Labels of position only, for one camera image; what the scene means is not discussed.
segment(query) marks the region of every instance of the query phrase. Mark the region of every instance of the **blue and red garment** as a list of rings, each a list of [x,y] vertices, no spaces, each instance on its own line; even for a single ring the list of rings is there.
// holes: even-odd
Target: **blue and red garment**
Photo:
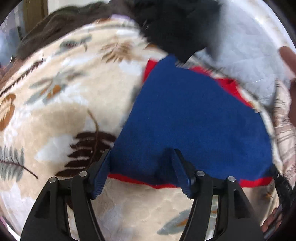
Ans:
[[[110,153],[109,177],[154,188],[178,187],[172,149],[210,176],[235,176],[242,187],[268,185],[269,135],[231,79],[168,56],[149,61],[145,84]]]

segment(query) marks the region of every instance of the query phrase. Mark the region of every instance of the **white wall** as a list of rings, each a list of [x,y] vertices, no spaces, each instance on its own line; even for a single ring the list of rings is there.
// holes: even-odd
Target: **white wall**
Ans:
[[[48,13],[51,13],[61,7],[68,5],[84,6],[92,2],[98,2],[99,0],[47,0]]]

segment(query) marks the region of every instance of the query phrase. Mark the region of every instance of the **metal screw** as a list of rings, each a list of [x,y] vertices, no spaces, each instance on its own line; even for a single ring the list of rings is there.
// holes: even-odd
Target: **metal screw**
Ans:
[[[79,176],[81,176],[81,177],[86,177],[86,175],[87,175],[86,171],[82,171],[79,173]]]
[[[235,182],[235,177],[233,177],[233,176],[229,176],[229,177],[228,177],[228,180],[229,180],[230,182],[233,183],[233,182]]]
[[[203,171],[197,171],[196,173],[199,177],[203,177],[205,173]]]
[[[51,177],[48,181],[49,181],[50,183],[54,183],[56,180],[57,180],[56,177]]]

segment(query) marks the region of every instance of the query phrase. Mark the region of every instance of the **folded blue cloth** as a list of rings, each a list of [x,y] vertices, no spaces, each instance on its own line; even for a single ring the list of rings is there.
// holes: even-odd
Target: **folded blue cloth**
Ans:
[[[148,76],[110,153],[111,173],[179,186],[172,149],[212,177],[269,177],[271,143],[259,113],[211,77],[161,60]]]

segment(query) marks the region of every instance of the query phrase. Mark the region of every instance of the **red fabric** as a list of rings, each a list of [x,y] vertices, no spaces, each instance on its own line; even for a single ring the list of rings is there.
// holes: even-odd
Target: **red fabric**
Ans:
[[[149,60],[146,66],[146,69],[144,71],[144,76],[143,76],[143,83],[146,81],[146,79],[148,78],[150,72],[153,70],[153,68],[156,66],[157,62],[153,61],[153,60]],[[197,73],[200,74],[204,74],[207,76],[210,76],[210,73],[207,72],[204,68],[200,67],[200,66],[196,66],[191,68],[190,70],[195,71]],[[241,95],[239,94],[239,92],[237,91],[237,83],[234,79],[229,79],[229,78],[225,78],[225,79],[214,79],[215,81],[217,81],[217,83],[230,95],[234,96],[235,98],[237,98],[239,101],[241,101],[242,103],[244,103],[246,106],[249,106],[250,108],[252,108],[252,106],[246,102]],[[155,189],[160,189],[160,188],[176,188],[176,186],[172,185],[172,184],[165,184],[165,185],[150,185],[147,183],[143,183],[140,181],[137,181],[135,179],[129,178],[129,177],[125,177],[121,174],[109,174],[108,177],[110,178],[114,178],[123,182],[127,182],[127,183],[134,183],[134,184],[143,184],[143,185],[148,185],[152,188]],[[267,186],[270,182],[272,181],[271,177],[264,177],[264,178],[260,178],[258,180],[255,181],[248,181],[248,180],[240,180],[239,184],[242,188],[246,187],[246,188],[252,188],[252,187],[258,187],[258,186]]]

